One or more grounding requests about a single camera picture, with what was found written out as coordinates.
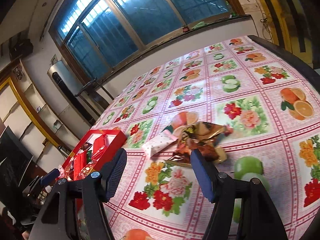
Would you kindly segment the blue glass window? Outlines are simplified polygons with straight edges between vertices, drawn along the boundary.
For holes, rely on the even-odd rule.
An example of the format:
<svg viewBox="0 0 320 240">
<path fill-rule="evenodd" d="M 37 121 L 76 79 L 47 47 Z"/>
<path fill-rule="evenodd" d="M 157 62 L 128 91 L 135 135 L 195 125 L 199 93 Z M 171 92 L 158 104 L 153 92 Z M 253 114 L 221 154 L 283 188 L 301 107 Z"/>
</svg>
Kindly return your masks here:
<svg viewBox="0 0 320 240">
<path fill-rule="evenodd" d="M 64 0 L 49 33 L 87 83 L 106 80 L 200 23 L 243 14 L 239 0 Z"/>
</svg>

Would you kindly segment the red gift box tray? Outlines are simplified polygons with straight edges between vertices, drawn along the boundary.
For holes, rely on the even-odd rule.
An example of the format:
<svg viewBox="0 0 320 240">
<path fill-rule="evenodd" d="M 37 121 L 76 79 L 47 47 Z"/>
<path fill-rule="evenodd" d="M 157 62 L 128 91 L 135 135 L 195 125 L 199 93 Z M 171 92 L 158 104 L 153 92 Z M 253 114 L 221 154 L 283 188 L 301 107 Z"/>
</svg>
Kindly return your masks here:
<svg viewBox="0 0 320 240">
<path fill-rule="evenodd" d="M 59 178 L 82 180 L 91 172 L 99 171 L 126 141 L 127 136 L 120 130 L 90 129 L 59 166 Z"/>
</svg>

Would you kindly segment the black flat television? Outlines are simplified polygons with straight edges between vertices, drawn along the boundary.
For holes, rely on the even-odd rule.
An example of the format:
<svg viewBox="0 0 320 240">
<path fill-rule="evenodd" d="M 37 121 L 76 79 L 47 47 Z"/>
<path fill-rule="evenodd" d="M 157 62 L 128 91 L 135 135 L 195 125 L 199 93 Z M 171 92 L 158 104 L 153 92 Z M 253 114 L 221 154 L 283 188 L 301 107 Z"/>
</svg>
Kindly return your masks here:
<svg viewBox="0 0 320 240">
<path fill-rule="evenodd" d="M 1 202 L 9 207 L 22 197 L 21 183 L 33 155 L 7 126 L 1 134 Z"/>
</svg>

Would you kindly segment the white pink snack packet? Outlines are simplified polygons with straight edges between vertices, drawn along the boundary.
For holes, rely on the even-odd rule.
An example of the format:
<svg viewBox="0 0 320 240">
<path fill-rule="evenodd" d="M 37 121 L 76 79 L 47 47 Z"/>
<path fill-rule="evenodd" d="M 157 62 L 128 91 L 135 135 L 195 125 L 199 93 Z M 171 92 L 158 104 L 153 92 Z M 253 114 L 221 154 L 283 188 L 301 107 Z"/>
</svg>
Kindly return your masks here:
<svg viewBox="0 0 320 240">
<path fill-rule="evenodd" d="M 155 154 L 161 152 L 172 143 L 174 143 L 178 137 L 174 136 L 170 131 L 165 129 L 152 139 L 148 140 L 142 145 L 144 153 L 151 158 Z"/>
</svg>

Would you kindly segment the silver standing air conditioner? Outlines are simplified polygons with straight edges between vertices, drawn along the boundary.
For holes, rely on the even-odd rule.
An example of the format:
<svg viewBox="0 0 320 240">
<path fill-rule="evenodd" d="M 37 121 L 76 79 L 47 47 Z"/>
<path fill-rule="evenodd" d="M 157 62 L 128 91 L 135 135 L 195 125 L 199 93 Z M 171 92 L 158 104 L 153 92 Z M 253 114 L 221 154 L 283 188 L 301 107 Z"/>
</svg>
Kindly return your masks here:
<svg viewBox="0 0 320 240">
<path fill-rule="evenodd" d="M 72 109 L 81 116 L 84 122 L 89 126 L 93 126 L 95 123 L 94 116 L 84 107 L 81 101 L 75 97 L 75 94 L 79 92 L 82 87 L 81 83 L 68 70 L 64 62 L 61 60 L 57 61 L 48 69 L 47 74 Z"/>
</svg>

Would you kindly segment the small red snack packet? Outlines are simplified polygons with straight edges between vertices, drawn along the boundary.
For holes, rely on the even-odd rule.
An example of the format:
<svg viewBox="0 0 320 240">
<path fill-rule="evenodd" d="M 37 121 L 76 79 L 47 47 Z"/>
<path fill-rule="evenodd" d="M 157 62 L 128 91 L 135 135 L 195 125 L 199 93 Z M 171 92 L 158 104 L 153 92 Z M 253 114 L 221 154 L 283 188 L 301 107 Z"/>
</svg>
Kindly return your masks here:
<svg viewBox="0 0 320 240">
<path fill-rule="evenodd" d="M 107 146 L 107 135 L 102 134 L 100 137 L 95 139 L 93 143 L 93 156 L 100 154 Z"/>
</svg>

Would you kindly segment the large red snack packet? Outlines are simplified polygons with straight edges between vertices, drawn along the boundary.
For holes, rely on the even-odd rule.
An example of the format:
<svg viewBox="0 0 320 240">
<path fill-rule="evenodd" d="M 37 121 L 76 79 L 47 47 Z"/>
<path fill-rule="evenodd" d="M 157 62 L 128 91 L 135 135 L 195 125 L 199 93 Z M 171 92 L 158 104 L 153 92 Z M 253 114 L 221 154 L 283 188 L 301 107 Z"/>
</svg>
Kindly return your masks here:
<svg viewBox="0 0 320 240">
<path fill-rule="evenodd" d="M 77 153 L 74 157 L 74 181 L 84 178 L 84 168 L 87 165 L 87 150 Z"/>
</svg>

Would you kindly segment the brown gold snack bag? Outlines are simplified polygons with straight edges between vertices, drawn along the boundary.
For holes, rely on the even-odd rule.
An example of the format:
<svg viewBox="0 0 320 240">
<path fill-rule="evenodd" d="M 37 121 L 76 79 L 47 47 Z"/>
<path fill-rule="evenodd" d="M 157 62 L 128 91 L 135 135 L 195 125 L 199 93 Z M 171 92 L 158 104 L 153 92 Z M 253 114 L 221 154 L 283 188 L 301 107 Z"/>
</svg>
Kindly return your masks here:
<svg viewBox="0 0 320 240">
<path fill-rule="evenodd" d="M 199 121 L 189 125 L 182 129 L 177 140 L 177 148 L 165 163 L 191 167 L 191 152 L 199 150 L 206 161 L 220 164 L 227 160 L 227 154 L 219 146 L 219 142 L 232 133 L 233 130 L 226 125 L 210 122 Z"/>
</svg>

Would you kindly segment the floral fruit pattern tablecloth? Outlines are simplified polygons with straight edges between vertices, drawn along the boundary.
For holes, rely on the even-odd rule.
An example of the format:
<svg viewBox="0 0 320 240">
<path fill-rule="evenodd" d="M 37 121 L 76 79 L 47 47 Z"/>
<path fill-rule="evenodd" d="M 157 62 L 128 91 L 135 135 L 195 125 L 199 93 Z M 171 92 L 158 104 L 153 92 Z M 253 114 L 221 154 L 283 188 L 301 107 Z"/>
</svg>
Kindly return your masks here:
<svg viewBox="0 0 320 240">
<path fill-rule="evenodd" d="M 113 239 L 203 239 L 214 208 L 198 148 L 231 178 L 258 178 L 288 239 L 319 239 L 319 75 L 256 36 L 189 52 L 133 79 L 89 130 L 126 135 L 103 205 Z"/>
</svg>

